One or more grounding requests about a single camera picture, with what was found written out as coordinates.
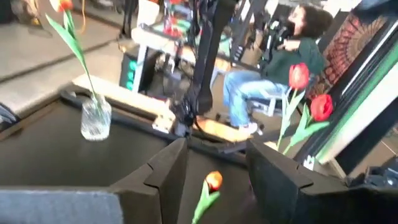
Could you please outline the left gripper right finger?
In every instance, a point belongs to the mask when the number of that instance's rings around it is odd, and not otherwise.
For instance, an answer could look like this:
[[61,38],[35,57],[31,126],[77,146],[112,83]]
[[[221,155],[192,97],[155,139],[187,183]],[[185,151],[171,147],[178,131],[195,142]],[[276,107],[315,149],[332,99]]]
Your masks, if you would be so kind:
[[269,223],[346,223],[347,188],[281,153],[247,142],[246,160],[258,205]]

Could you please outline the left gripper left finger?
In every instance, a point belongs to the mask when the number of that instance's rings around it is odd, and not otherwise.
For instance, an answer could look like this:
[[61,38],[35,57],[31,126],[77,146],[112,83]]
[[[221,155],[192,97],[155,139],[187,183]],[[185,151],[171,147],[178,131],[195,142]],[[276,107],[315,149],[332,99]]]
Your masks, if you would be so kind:
[[177,139],[112,185],[118,190],[123,223],[177,223],[187,158],[186,139]]

